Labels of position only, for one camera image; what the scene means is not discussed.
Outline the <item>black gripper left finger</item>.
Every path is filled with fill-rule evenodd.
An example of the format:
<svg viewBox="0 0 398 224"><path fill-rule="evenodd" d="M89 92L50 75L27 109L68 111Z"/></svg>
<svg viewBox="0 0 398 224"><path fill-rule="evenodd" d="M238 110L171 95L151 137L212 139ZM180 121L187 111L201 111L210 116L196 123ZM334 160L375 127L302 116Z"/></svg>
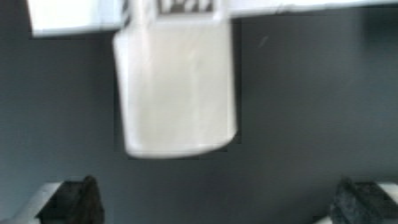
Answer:
<svg viewBox="0 0 398 224"><path fill-rule="evenodd" d="M13 224L105 224L100 186L92 176L50 182L39 187L13 216Z"/></svg>

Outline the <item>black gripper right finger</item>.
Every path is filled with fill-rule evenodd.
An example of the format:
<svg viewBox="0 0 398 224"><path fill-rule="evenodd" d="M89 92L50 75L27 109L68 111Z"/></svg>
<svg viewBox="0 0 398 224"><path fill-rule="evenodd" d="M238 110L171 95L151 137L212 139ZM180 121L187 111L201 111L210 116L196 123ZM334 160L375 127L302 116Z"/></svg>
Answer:
<svg viewBox="0 0 398 224"><path fill-rule="evenodd" d="M339 181L329 209L332 224L398 224L398 183Z"/></svg>

